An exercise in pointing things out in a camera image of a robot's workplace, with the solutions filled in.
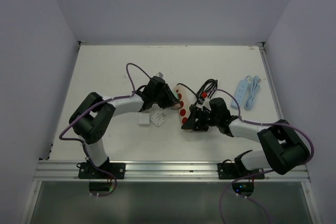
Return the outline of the beige red power strip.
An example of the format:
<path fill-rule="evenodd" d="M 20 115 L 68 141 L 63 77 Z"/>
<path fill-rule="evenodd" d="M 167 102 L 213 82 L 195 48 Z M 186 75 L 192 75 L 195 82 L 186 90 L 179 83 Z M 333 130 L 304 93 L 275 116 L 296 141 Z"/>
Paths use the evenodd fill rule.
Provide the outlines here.
<path fill-rule="evenodd" d="M 188 96 L 187 88 L 182 86 L 181 84 L 177 84 L 174 88 L 174 91 L 176 92 L 180 100 L 181 107 L 178 109 L 178 112 L 181 121 L 181 126 L 183 126 L 190 116 L 191 101 Z"/>

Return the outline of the white folding-prong adapter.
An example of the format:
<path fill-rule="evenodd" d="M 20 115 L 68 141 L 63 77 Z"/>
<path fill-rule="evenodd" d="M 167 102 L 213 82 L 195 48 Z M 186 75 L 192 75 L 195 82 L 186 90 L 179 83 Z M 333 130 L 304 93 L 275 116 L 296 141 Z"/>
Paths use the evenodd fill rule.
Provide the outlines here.
<path fill-rule="evenodd" d="M 150 120 L 155 126 L 160 127 L 165 123 L 165 113 L 155 112 L 151 115 Z"/>

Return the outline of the white USB charger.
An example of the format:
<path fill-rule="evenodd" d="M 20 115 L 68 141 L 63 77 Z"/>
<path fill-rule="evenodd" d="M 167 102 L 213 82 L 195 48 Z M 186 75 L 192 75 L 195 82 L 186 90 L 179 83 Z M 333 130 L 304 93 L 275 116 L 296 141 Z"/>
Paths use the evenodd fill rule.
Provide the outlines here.
<path fill-rule="evenodd" d="M 150 115 L 148 113 L 140 113 L 138 116 L 138 125 L 139 126 L 150 125 Z"/>

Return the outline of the light blue power strip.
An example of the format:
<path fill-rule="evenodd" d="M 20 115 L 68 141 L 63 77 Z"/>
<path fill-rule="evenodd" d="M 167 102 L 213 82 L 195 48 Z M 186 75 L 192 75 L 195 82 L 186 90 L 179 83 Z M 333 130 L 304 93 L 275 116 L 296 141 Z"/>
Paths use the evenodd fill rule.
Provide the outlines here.
<path fill-rule="evenodd" d="M 261 79 L 258 76 L 247 76 L 240 80 L 231 102 L 231 108 L 244 108 L 250 110 L 255 103 L 255 97 L 259 91 Z"/>

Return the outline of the green plug adapter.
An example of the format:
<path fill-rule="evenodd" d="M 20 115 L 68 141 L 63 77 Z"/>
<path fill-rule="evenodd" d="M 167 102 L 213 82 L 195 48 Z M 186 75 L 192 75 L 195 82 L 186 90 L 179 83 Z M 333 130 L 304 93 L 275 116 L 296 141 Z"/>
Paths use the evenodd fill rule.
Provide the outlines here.
<path fill-rule="evenodd" d="M 176 99 L 179 99 L 178 94 L 175 91 L 173 91 L 172 93 Z"/>

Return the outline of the pink brown plug adapter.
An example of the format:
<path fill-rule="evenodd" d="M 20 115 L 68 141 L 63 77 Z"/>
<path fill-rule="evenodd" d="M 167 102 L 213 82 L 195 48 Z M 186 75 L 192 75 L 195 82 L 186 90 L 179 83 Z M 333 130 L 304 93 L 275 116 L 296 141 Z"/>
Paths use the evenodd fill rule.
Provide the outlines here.
<path fill-rule="evenodd" d="M 181 108 L 181 104 L 180 103 L 175 104 L 175 105 L 172 106 L 172 108 L 175 109 L 175 110 L 179 110 Z"/>

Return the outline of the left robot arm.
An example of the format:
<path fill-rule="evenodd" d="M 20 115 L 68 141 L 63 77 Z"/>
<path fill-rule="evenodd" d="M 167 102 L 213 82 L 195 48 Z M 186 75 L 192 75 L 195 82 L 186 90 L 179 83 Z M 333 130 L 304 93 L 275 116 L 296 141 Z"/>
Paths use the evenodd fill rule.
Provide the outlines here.
<path fill-rule="evenodd" d="M 144 88 L 116 98 L 105 98 L 92 92 L 82 101 L 69 119 L 69 126 L 79 136 L 87 158 L 92 162 L 90 171 L 97 178 L 109 172 L 109 158 L 104 150 L 102 138 L 113 117 L 143 112 L 153 105 L 166 109 L 179 106 L 175 92 L 160 77 L 151 77 Z"/>

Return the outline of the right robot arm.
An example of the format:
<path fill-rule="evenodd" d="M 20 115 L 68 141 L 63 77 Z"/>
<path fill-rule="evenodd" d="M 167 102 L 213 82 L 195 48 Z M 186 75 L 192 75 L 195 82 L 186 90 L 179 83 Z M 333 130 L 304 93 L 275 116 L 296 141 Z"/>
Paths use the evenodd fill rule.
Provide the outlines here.
<path fill-rule="evenodd" d="M 310 157 L 306 144 L 287 121 L 279 120 L 269 126 L 249 124 L 232 115 L 222 98 L 211 99 L 203 106 L 191 105 L 190 115 L 181 126 L 190 131 L 207 131 L 210 127 L 229 137 L 245 138 L 261 145 L 260 150 L 245 151 L 223 167 L 240 178 L 262 168 L 284 175 Z"/>

